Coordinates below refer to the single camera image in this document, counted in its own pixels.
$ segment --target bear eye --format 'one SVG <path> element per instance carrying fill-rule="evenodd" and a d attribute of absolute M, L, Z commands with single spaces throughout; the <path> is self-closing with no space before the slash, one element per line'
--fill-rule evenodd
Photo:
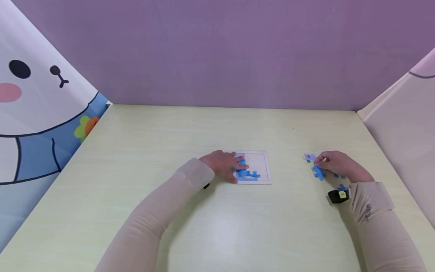
<path fill-rule="evenodd" d="M 9 63 L 9 70 L 14 74 L 14 76 L 22 79 L 30 76 L 29 66 L 20 60 L 11 60 Z"/>

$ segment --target pink cheek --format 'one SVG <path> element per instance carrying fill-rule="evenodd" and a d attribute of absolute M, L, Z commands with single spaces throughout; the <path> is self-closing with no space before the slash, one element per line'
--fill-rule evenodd
<path fill-rule="evenodd" d="M 14 102 L 21 97 L 21 89 L 12 83 L 0 83 L 0 103 Z"/>

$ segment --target blue puzzle piece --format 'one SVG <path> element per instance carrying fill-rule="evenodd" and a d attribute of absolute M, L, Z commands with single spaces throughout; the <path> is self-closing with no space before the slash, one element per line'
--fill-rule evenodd
<path fill-rule="evenodd" d="M 345 187 L 343 184 L 340 184 L 338 191 L 346 191 L 346 190 L 349 190 L 349 188 Z"/>
<path fill-rule="evenodd" d="M 240 164 L 240 165 L 245 165 L 245 164 L 246 164 L 245 159 L 239 161 L 239 164 Z M 241 177 L 253 177 L 253 178 L 259 178 L 259 177 L 260 177 L 260 175 L 257 174 L 257 171 L 253 171 L 253 172 L 251 173 L 250 171 L 246 171 L 246 170 L 244 170 L 244 169 L 243 169 L 243 170 L 237 170 L 237 176 L 238 176 L 239 178 L 241 178 Z"/>
<path fill-rule="evenodd" d="M 336 173 L 333 173 L 333 174 L 334 174 L 334 177 L 336 177 L 336 178 L 338 178 L 338 177 L 340 177 L 340 178 L 346 178 L 345 175 L 338 175 L 338 174 L 336 174 Z"/>
<path fill-rule="evenodd" d="M 314 166 L 312 170 L 315 171 L 314 176 L 319 178 L 321 181 L 323 180 L 323 177 L 326 177 L 326 174 L 322 172 L 322 168 Z"/>

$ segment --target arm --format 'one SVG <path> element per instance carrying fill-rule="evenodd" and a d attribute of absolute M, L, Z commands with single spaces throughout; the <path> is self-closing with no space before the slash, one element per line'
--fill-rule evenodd
<path fill-rule="evenodd" d="M 369 272 L 427 271 L 381 182 L 375 182 L 362 166 L 338 151 L 323 152 L 316 164 L 351 181 L 351 210 Z"/>
<path fill-rule="evenodd" d="M 235 152 L 215 151 L 181 166 L 132 211 L 96 271 L 153 272 L 163 232 L 190 197 L 209 183 L 215 173 L 234 181 L 232 168 L 247 168 L 238 164 L 241 156 L 234 156 Z"/>

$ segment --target bear nose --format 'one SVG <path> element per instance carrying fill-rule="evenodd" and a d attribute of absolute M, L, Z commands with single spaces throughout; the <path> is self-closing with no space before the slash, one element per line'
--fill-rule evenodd
<path fill-rule="evenodd" d="M 62 78 L 62 76 L 60 75 L 60 69 L 56 65 L 53 65 L 52 67 L 50 67 L 50 73 L 59 77 L 59 79 L 60 79 L 59 88 L 62 88 L 65 83 L 69 83 L 68 80 Z"/>

